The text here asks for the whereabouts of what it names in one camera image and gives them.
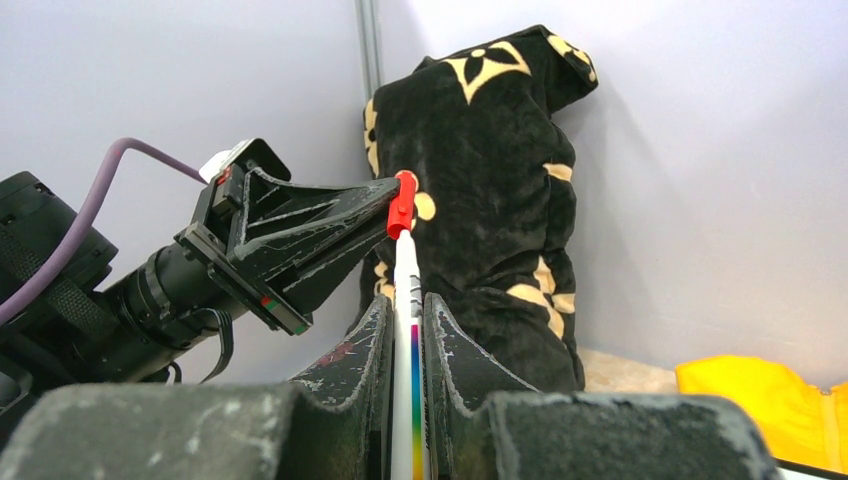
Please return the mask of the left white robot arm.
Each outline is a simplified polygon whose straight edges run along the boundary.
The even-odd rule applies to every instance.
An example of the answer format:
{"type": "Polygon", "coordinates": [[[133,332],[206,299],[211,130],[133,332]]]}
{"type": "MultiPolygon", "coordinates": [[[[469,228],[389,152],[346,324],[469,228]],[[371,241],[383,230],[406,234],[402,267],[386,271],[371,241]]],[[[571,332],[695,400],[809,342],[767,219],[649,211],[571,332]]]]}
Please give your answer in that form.
{"type": "Polygon", "coordinates": [[[62,273],[1,327],[1,434],[47,392],[73,384],[179,381],[177,359],[215,337],[221,373],[233,322],[252,314],[297,336],[386,238],[395,179],[293,184],[255,162],[220,173],[191,223],[111,286],[116,247],[89,232],[62,273]]]}

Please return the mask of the red marker cap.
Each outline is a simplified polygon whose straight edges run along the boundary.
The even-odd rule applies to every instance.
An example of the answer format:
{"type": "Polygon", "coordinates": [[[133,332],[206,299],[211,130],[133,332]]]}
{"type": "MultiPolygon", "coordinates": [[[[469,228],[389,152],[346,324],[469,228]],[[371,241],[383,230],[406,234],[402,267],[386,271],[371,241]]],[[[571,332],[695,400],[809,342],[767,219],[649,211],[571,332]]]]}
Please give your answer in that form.
{"type": "Polygon", "coordinates": [[[418,192],[418,180],[413,172],[401,170],[395,178],[399,181],[399,191],[390,202],[386,227],[392,240],[398,240],[403,231],[412,230],[415,195],[418,192]]]}

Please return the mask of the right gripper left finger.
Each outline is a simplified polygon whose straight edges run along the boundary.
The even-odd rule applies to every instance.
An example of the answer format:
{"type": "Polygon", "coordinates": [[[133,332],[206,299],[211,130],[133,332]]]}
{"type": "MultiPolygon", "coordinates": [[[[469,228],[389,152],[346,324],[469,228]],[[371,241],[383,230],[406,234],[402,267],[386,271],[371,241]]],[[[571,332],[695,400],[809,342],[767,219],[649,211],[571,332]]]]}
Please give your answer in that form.
{"type": "Polygon", "coordinates": [[[5,479],[378,479],[392,307],[292,379],[100,384],[40,400],[1,456],[5,479]]]}

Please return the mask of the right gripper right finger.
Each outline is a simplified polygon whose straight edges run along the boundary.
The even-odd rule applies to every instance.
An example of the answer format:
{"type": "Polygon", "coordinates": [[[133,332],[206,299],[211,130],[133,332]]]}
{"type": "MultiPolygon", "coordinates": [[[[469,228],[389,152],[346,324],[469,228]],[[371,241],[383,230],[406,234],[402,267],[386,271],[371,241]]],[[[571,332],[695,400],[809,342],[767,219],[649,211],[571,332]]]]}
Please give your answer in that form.
{"type": "Polygon", "coordinates": [[[775,479],[776,460],[732,402],[703,395],[543,393],[424,306],[437,479],[775,479]]]}

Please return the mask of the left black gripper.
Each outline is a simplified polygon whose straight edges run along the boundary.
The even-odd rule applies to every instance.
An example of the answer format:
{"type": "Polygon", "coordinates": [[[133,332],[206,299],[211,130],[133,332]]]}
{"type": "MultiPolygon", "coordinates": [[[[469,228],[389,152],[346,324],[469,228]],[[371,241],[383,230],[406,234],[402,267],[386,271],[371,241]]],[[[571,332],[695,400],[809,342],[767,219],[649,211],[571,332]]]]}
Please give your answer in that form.
{"type": "Polygon", "coordinates": [[[346,187],[302,185],[260,168],[230,166],[200,194],[175,236],[189,259],[236,305],[269,329],[298,336],[311,314],[384,241],[399,181],[346,187]],[[285,269],[268,283],[258,269],[285,269]]]}

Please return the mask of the red capped white marker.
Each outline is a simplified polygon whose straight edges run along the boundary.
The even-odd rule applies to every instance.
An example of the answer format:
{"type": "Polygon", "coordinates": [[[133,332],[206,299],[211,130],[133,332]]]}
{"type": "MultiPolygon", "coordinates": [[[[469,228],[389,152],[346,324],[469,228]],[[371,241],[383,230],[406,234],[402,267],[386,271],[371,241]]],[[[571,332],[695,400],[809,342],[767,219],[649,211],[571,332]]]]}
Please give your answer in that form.
{"type": "Polygon", "coordinates": [[[426,393],[422,359],[423,301],[414,240],[396,241],[394,357],[390,473],[393,479],[428,479],[426,393]]]}

